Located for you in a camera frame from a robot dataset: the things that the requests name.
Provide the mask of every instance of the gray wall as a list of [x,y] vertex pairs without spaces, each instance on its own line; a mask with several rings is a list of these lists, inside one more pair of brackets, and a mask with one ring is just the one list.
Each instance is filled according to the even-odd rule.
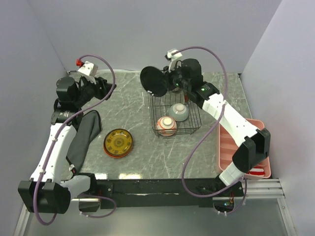
[[[167,50],[205,46],[229,72],[242,72],[281,0],[28,0],[67,70],[86,53],[115,69],[167,65]],[[221,71],[192,51],[204,71]]]
[[242,75],[254,118],[272,135],[270,161],[299,235],[314,235],[315,2],[283,0]]
[[1,1],[0,32],[0,235],[9,236],[22,207],[18,184],[41,158],[65,70],[26,0]]

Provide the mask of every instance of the tabletop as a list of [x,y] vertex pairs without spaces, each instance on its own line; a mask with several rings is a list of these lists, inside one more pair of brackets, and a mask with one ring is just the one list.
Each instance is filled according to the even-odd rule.
[[[193,134],[158,137],[154,134],[149,115],[148,94],[142,88],[139,72],[115,72],[117,88],[111,98],[98,105],[102,131],[91,142],[81,172],[95,173],[98,179],[122,178],[180,178],[184,162],[214,124],[215,119],[200,110],[202,126]],[[203,73],[204,81],[214,84],[221,92],[224,76],[220,73]],[[110,72],[99,74],[112,81]],[[238,74],[228,74],[227,101],[243,117],[251,118],[244,90]],[[97,102],[92,99],[88,107]],[[134,139],[132,151],[125,157],[114,159],[103,149],[106,134],[113,129],[128,130]],[[200,145],[186,169],[187,178],[216,177],[217,135],[216,130]],[[65,166],[63,179],[69,179],[70,172]]]

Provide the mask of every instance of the pink plastic basket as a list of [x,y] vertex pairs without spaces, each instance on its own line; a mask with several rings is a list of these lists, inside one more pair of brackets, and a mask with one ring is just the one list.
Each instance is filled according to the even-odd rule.
[[[251,124],[257,126],[259,129],[265,127],[264,123],[256,119],[246,119]],[[227,166],[232,162],[232,156],[237,150],[237,145],[235,144],[233,138],[229,135],[223,126],[219,125],[217,129],[217,172],[221,173],[227,168]],[[259,163],[257,167],[264,169],[264,176],[255,176],[250,174],[245,174],[244,176],[249,179],[262,179],[269,178],[271,176],[269,157]]]

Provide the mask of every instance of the white bowl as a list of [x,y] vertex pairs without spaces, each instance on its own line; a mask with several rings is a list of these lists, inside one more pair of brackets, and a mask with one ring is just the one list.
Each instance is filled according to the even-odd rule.
[[184,121],[189,116],[189,110],[184,104],[176,103],[168,109],[167,114],[175,121]]
[[176,133],[177,124],[172,117],[161,117],[157,121],[157,130],[163,136],[171,136]]

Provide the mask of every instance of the dark towel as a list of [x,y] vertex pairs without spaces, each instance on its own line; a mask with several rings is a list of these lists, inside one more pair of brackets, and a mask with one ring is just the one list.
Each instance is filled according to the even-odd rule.
[[101,130],[101,119],[97,111],[92,110],[82,117],[78,132],[67,154],[67,161],[70,165],[74,165],[76,172],[81,170],[89,145]]

